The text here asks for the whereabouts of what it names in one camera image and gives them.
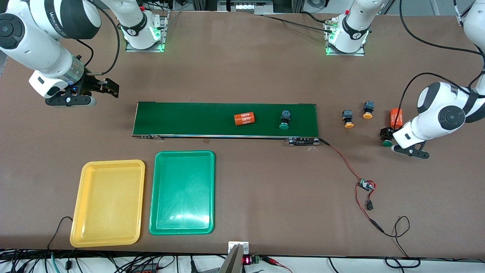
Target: white surface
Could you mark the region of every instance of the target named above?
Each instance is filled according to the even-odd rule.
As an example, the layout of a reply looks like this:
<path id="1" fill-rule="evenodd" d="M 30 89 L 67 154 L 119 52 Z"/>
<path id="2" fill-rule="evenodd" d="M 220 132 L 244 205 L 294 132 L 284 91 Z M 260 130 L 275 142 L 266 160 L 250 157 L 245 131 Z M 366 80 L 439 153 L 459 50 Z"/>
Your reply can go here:
<path id="1" fill-rule="evenodd" d="M 293 273 L 335 273 L 330 267 L 328 258 L 324 257 L 273 257 L 282 265 L 290 268 Z M 65 273 L 64 265 L 67 259 L 57 259 L 57 266 L 62 273 Z M 105 258 L 79 258 L 79 264 L 84 273 L 114 273 L 114 265 Z M 171 256 L 163 257 L 159 266 L 165 266 L 172 260 Z M 74 259 L 72 261 L 71 273 L 79 273 L 78 266 Z M 120 266 L 130 259 L 115 258 Z M 194 256 L 194 262 L 199 272 L 218 268 L 224 260 L 218 256 Z M 332 258 L 336 269 L 340 273 L 400 273 L 399 269 L 392 269 L 385 265 L 382 259 L 357 259 L 357 258 Z M 411 265 L 409 261 L 401 261 L 402 265 Z M 10 262 L 0 264 L 0 272 L 10 271 Z M 178 257 L 179 273 L 190 273 L 190 256 Z M 252 273 L 264 270 L 263 273 L 288 273 L 284 268 L 269 265 L 265 262 L 246 266 L 246 272 Z M 55 272 L 50 259 L 48 259 L 48 272 Z M 159 270 L 158 273 L 176 273 L 177 264 L 174 262 L 169 267 Z M 447 261 L 422 261 L 415 269 L 405 269 L 406 273 L 483 273 L 485 264 L 479 262 L 447 262 Z M 44 262 L 37 263 L 33 273 L 45 273 Z"/>

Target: small motor with yellow cap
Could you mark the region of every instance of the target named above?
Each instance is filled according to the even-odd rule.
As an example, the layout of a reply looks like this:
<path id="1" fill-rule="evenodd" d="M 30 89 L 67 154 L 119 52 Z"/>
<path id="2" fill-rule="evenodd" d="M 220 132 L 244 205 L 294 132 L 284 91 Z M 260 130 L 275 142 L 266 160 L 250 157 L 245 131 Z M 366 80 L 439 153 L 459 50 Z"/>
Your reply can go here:
<path id="1" fill-rule="evenodd" d="M 364 114 L 362 117 L 365 119 L 372 119 L 372 111 L 374 111 L 374 102 L 366 101 L 364 104 Z"/>
<path id="2" fill-rule="evenodd" d="M 351 110 L 344 110 L 342 112 L 342 120 L 345 123 L 344 127 L 350 129 L 354 126 L 352 123 L 353 114 Z"/>

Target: yellow cap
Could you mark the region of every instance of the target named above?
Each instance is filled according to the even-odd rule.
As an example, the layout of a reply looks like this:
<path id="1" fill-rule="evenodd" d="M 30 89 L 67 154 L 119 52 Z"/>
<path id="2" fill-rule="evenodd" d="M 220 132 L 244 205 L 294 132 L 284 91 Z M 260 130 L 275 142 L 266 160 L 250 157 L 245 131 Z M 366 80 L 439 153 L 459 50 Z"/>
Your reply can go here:
<path id="1" fill-rule="evenodd" d="M 365 118 L 365 119 L 372 119 L 372 114 L 371 113 L 364 113 L 362 115 L 362 117 Z"/>

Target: plastic tray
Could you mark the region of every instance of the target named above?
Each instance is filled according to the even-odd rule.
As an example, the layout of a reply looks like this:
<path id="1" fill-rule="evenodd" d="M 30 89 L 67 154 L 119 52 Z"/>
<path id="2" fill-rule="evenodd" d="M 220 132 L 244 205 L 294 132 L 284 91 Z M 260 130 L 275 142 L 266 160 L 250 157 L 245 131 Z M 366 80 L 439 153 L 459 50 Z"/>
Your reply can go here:
<path id="1" fill-rule="evenodd" d="M 140 237 L 145 164 L 89 162 L 82 168 L 71 229 L 74 247 L 133 244 Z"/>
<path id="2" fill-rule="evenodd" d="M 214 168 L 215 155 L 211 151 L 157 154 L 150 210 L 151 234 L 212 232 Z"/>

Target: teal cable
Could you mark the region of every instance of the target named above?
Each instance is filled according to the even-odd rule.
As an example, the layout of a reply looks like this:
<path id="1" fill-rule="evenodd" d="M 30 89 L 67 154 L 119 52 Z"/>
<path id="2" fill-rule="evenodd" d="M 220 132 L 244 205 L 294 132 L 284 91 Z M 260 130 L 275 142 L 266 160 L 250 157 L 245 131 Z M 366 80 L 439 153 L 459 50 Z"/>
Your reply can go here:
<path id="1" fill-rule="evenodd" d="M 55 269 L 56 273 L 61 273 L 59 271 L 59 268 L 57 268 L 56 260 L 54 259 L 54 252 L 51 252 L 50 253 L 50 259 L 52 260 L 52 264 L 54 266 L 54 269 Z"/>

